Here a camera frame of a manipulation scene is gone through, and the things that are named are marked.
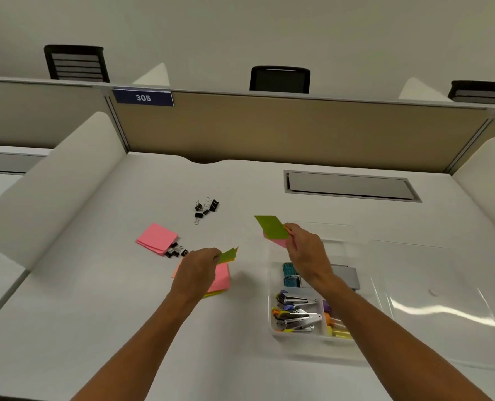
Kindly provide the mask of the person's left hand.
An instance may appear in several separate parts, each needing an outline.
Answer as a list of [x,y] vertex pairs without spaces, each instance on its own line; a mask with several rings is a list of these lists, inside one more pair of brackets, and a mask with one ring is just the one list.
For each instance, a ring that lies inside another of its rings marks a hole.
[[216,266],[191,265],[188,253],[176,271],[170,294],[185,303],[199,302],[214,282]]

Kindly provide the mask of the person's right hand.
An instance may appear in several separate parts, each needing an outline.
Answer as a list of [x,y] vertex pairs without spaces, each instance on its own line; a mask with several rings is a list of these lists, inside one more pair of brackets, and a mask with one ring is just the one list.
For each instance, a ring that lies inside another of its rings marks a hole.
[[295,223],[285,223],[290,235],[295,237],[298,253],[288,253],[292,264],[318,293],[322,294],[324,284],[334,277],[331,264],[320,237]]

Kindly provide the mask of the green sticky note pad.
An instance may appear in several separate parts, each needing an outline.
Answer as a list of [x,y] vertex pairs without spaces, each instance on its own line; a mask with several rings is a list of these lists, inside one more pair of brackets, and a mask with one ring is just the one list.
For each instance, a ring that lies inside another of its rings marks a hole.
[[279,221],[275,215],[255,215],[254,218],[263,230],[263,234],[268,239],[285,240],[289,237],[289,230]]

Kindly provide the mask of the person's left forearm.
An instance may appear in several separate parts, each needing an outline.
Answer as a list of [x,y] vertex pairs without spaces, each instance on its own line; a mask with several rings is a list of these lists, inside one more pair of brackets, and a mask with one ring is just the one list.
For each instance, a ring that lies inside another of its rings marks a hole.
[[171,290],[70,401],[145,401],[175,336],[202,296]]

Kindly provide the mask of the person's right forearm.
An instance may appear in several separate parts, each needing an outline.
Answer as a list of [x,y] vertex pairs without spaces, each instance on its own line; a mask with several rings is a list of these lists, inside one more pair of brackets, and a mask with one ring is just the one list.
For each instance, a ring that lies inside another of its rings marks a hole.
[[492,401],[452,364],[329,273],[310,277],[393,401]]

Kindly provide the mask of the pink orange sticky note pad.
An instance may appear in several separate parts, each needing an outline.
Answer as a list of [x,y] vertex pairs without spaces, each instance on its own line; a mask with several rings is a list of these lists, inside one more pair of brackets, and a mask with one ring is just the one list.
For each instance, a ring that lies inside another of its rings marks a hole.
[[204,295],[204,297],[215,295],[216,292],[220,293],[223,291],[227,291],[229,288],[230,288],[230,273],[229,273],[228,264],[227,263],[217,264],[216,269],[215,269],[214,282],[211,284],[210,288],[208,289],[208,291]]

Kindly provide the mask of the pink sticky note stack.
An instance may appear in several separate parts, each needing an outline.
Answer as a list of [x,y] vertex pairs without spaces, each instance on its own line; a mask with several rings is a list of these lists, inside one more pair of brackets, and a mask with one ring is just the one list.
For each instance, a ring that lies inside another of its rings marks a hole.
[[136,239],[136,243],[152,252],[163,256],[176,243],[178,234],[163,226],[152,223],[143,234]]

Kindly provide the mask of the purple silver stapler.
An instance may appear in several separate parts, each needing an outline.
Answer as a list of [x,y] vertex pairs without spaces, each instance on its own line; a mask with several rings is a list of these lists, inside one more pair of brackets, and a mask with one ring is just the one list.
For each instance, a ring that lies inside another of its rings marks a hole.
[[286,290],[281,290],[276,294],[275,298],[278,303],[278,308],[285,311],[298,310],[303,307],[318,305],[318,301],[315,298],[299,296]]

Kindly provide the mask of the grey flat box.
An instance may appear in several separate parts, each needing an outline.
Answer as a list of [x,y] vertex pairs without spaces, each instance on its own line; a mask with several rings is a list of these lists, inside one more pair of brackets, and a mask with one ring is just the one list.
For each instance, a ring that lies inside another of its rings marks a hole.
[[331,270],[336,276],[341,278],[350,289],[354,291],[360,290],[360,282],[356,268],[346,265],[331,264]]

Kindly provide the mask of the clear plastic organizer box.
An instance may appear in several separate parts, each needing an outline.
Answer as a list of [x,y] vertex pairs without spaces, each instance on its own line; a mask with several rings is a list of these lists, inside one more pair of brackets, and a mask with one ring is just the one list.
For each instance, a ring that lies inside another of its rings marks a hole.
[[[299,222],[298,224],[321,238],[333,269],[342,267],[356,270],[358,281],[356,292],[377,309],[382,310],[378,289],[374,283],[376,272],[367,263],[366,243],[360,238],[356,229],[347,224],[312,222]],[[322,296],[309,285],[301,288],[285,286],[282,265],[288,261],[289,257],[286,250],[271,243],[267,250],[266,259],[268,325],[271,334],[278,341],[284,353],[294,358],[310,359],[322,363],[367,366],[366,359],[356,342],[348,335],[338,334],[334,336],[334,330],[326,324],[325,316],[322,317],[321,321],[315,322],[312,329],[308,331],[284,332],[278,330],[276,319],[271,315],[271,311],[278,307],[276,296],[282,289],[315,298],[318,301],[317,304],[309,305],[303,310],[309,313],[318,313],[321,316],[324,312]]]

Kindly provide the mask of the beige desk partition panel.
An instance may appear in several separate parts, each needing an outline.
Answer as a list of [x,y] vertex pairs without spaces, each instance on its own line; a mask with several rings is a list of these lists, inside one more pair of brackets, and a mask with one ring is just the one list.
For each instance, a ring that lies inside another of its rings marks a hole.
[[[170,91],[174,107],[118,104],[112,88]],[[126,153],[454,174],[495,137],[495,106],[0,77],[0,145],[55,148],[91,115]]]

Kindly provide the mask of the clear plastic lid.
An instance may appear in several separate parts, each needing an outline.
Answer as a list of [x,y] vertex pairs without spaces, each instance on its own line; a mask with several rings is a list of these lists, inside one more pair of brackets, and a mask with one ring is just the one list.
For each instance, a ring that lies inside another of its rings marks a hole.
[[495,314],[449,249],[373,240],[365,264],[396,323],[449,362],[495,371]]

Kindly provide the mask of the black mesh office chair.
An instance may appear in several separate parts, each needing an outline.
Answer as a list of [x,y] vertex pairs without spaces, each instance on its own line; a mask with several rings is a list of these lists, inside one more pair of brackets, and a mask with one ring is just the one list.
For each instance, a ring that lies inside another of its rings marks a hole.
[[254,66],[251,69],[250,91],[308,94],[311,71],[301,67]]

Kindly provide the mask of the blue number sign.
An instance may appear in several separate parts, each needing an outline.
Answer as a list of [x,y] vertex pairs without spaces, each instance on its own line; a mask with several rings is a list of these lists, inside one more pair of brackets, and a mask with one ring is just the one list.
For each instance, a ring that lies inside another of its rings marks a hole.
[[118,104],[174,107],[173,95],[166,90],[112,88]]

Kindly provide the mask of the white side divider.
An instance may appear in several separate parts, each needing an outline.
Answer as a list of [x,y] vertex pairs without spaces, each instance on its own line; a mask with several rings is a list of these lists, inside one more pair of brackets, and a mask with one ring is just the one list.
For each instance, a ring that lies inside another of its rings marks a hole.
[[110,117],[91,115],[0,196],[0,254],[33,269],[126,156]]
[[472,154],[452,178],[495,225],[495,137]]

